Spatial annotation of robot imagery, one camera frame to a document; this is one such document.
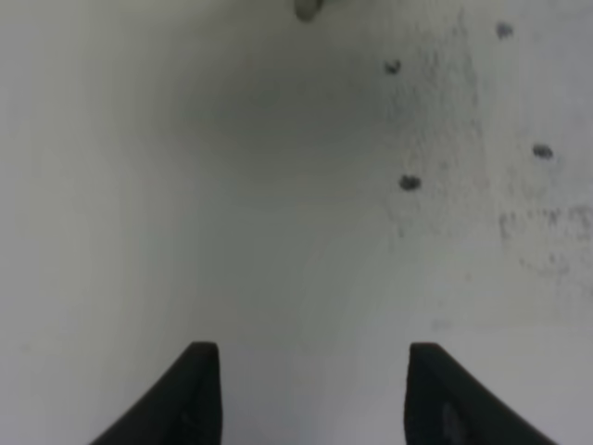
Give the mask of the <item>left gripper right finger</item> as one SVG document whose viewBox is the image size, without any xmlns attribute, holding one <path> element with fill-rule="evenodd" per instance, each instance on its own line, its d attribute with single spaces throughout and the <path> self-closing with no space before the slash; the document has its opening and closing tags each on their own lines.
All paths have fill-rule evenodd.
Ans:
<svg viewBox="0 0 593 445">
<path fill-rule="evenodd" d="M 403 426 L 408 444 L 550 444 L 436 343 L 412 343 Z"/>
</svg>

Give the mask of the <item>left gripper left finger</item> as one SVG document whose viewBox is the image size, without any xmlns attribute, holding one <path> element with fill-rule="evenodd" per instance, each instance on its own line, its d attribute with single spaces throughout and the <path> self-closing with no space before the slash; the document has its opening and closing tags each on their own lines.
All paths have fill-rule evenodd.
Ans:
<svg viewBox="0 0 593 445">
<path fill-rule="evenodd" d="M 95 444 L 221 445 L 221 363 L 213 342 L 194 342 Z"/>
</svg>

